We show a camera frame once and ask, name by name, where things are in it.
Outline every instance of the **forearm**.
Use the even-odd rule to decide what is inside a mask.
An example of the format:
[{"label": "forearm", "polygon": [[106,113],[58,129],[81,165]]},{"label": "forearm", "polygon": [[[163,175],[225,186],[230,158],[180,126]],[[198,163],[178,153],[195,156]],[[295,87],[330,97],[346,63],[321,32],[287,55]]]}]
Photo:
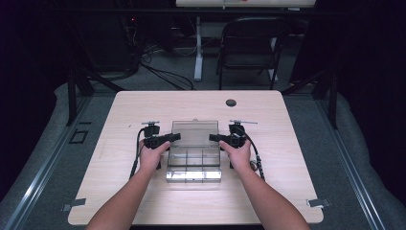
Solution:
[{"label": "forearm", "polygon": [[296,207],[255,172],[243,169],[237,173],[265,229],[309,229]]},{"label": "forearm", "polygon": [[135,173],[92,217],[86,229],[129,229],[153,173]]}]

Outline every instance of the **chair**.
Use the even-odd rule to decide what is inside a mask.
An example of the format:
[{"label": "chair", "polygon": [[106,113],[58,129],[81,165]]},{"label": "chair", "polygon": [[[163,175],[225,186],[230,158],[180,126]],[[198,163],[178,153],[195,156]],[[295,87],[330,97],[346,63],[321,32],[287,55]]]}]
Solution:
[{"label": "chair", "polygon": [[274,69],[270,89],[274,86],[282,43],[290,33],[282,18],[241,17],[228,23],[222,32],[216,72],[221,90],[224,69]]}]

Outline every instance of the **light wood table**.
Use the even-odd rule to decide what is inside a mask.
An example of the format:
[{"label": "light wood table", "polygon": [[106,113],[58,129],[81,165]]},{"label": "light wood table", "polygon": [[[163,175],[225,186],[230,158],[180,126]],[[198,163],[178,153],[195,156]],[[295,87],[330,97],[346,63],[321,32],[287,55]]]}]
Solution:
[{"label": "light wood table", "polygon": [[[230,107],[226,101],[234,99]],[[256,144],[266,182],[290,200],[307,222],[323,220],[320,208],[307,205],[317,198],[282,95],[278,91],[138,91],[117,94],[108,114],[69,222],[87,224],[99,208],[128,180],[142,122],[160,121],[160,134],[171,132],[173,121],[218,121],[228,135],[230,120],[242,124]],[[234,172],[221,152],[219,183],[168,183],[168,154],[149,183],[134,224],[257,224],[259,220]]]}]

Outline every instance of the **black controller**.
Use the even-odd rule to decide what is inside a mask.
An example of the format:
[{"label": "black controller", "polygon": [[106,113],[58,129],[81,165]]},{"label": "black controller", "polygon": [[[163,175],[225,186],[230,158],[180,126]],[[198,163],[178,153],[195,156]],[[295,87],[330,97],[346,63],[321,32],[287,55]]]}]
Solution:
[{"label": "black controller", "polygon": [[[232,125],[229,125],[230,135],[221,135],[221,134],[210,134],[209,140],[210,141],[223,141],[229,144],[231,147],[237,149],[242,147],[245,144],[245,140],[247,140],[244,126],[241,125],[241,121],[231,121],[234,122]],[[233,165],[230,162],[230,169],[233,169]]]},{"label": "black controller", "polygon": [[[159,127],[155,124],[159,122],[148,122],[143,124],[148,124],[148,126],[144,127],[144,145],[147,148],[155,150],[162,144],[166,143],[167,141],[174,142],[180,140],[180,133],[168,133],[163,136],[158,136],[159,134]],[[157,170],[161,169],[161,162],[159,162]]]}]

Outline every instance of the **clear plastic box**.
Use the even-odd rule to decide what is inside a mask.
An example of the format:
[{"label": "clear plastic box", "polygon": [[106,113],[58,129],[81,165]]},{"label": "clear plastic box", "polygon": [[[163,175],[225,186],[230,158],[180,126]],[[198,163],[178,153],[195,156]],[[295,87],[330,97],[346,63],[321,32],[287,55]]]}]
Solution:
[{"label": "clear plastic box", "polygon": [[167,182],[220,182],[220,148],[209,140],[218,134],[218,121],[173,122],[172,133],[181,139],[170,145]]}]

